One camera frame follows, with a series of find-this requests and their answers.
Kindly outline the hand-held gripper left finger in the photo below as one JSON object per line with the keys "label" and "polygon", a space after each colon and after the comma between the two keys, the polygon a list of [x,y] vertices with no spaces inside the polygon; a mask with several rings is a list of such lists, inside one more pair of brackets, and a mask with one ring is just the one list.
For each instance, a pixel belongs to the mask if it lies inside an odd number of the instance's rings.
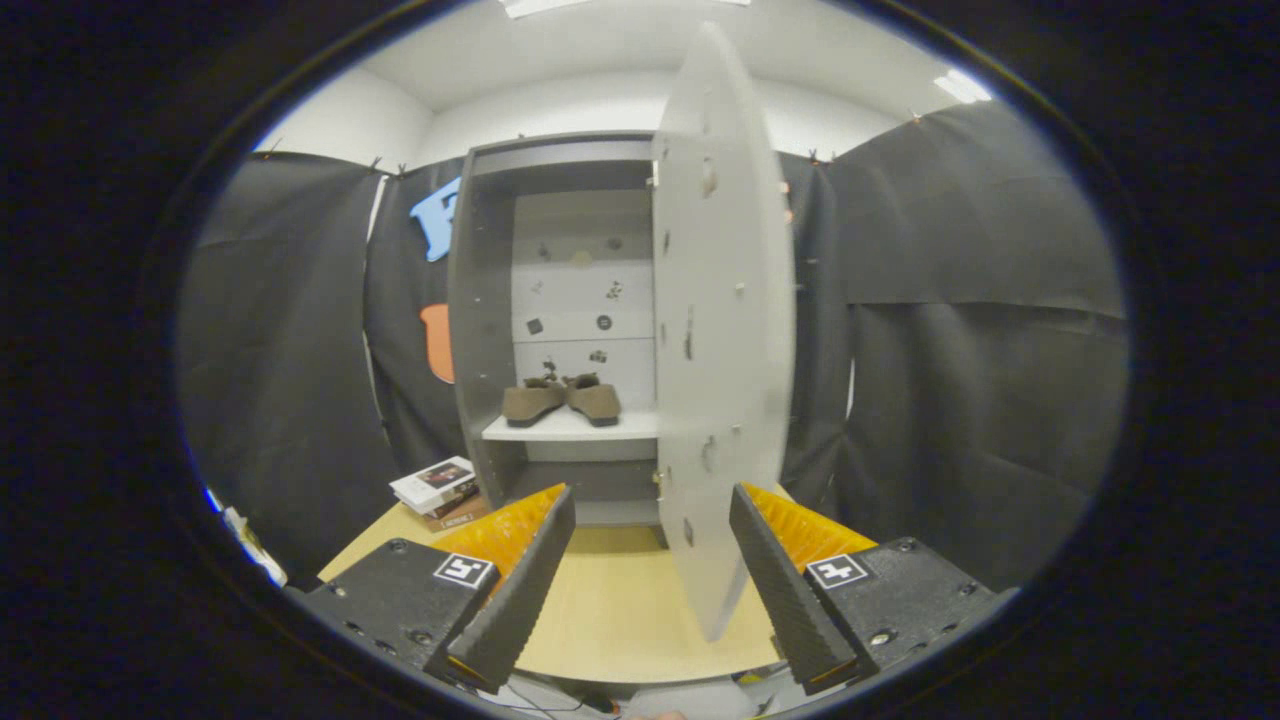
{"label": "hand-held gripper left finger", "polygon": [[538,624],[575,528],[572,489],[552,486],[426,544],[388,539],[300,602],[376,656],[494,693]]}

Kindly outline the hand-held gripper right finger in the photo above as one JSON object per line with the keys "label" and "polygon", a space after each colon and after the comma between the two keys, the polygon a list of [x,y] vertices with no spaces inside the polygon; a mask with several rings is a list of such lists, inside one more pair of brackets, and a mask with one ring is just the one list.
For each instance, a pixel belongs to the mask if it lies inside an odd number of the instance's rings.
{"label": "hand-held gripper right finger", "polygon": [[750,484],[730,528],[795,680],[817,694],[906,667],[997,614],[992,591],[913,537],[877,543]]}

